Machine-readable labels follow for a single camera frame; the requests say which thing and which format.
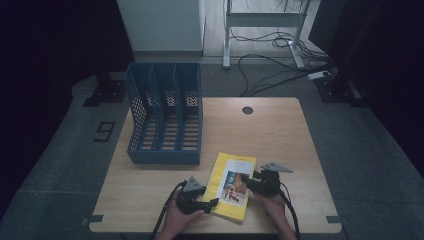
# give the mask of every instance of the book cover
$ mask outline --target book cover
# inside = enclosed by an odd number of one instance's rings
[[[242,175],[252,178],[256,158],[235,156],[220,152],[212,170],[203,196],[203,201],[219,198],[218,205],[211,214],[236,222],[242,222],[246,214],[249,189],[241,181]]]

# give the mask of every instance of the power strip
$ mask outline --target power strip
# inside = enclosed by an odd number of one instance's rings
[[[308,79],[309,80],[316,80],[316,79],[319,79],[319,78],[329,77],[330,75],[331,74],[327,71],[316,72],[316,73],[308,74]]]

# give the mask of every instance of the human hand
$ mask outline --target human hand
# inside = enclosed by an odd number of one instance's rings
[[[255,192],[253,192],[253,195],[259,199],[262,207],[265,209],[265,212],[271,218],[273,223],[275,223],[282,216],[286,216],[286,204],[280,195],[277,194],[273,197],[265,197]]]
[[[286,204],[283,198],[280,195],[264,197],[263,195],[255,192],[253,192],[253,195],[255,195],[262,203],[262,207],[265,209],[265,212],[277,230],[279,239],[296,240],[296,236],[286,218]]]
[[[177,205],[175,205],[175,201],[180,191],[180,189],[175,191],[174,196],[169,203],[168,210],[166,211],[165,215],[163,229],[159,236],[156,238],[157,240],[173,239],[180,232],[182,232],[190,222],[199,218],[205,213],[204,210],[198,210],[188,215],[182,213],[180,209],[178,209]]]

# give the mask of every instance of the table hole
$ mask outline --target table hole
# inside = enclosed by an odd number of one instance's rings
[[[247,107],[244,107],[242,111],[244,114],[249,115],[253,113],[253,108],[247,106]]]

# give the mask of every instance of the white wall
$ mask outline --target white wall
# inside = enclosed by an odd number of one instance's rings
[[[132,50],[202,51],[203,0],[117,0]]]

